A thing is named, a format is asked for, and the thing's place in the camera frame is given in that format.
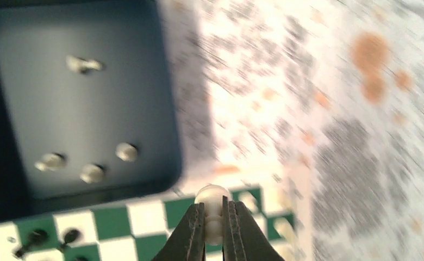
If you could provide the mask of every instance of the chessboard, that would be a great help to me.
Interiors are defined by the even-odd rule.
[[[149,261],[164,246],[195,193],[211,180],[179,182],[171,191],[72,212],[37,216],[0,224],[0,261],[18,260],[13,252],[28,242],[35,229],[48,234],[40,247],[31,248],[25,261]],[[295,212],[290,189],[277,173],[255,172],[215,177],[214,184],[227,188],[233,200],[243,201],[270,244],[285,260],[294,260]],[[287,221],[291,233],[281,233],[276,223]],[[57,247],[70,229],[81,237],[60,252]],[[222,246],[206,246],[207,260],[223,260]]]

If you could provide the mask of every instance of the tabletop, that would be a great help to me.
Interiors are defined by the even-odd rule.
[[[303,165],[297,259],[424,260],[424,0],[158,3],[185,180]]]

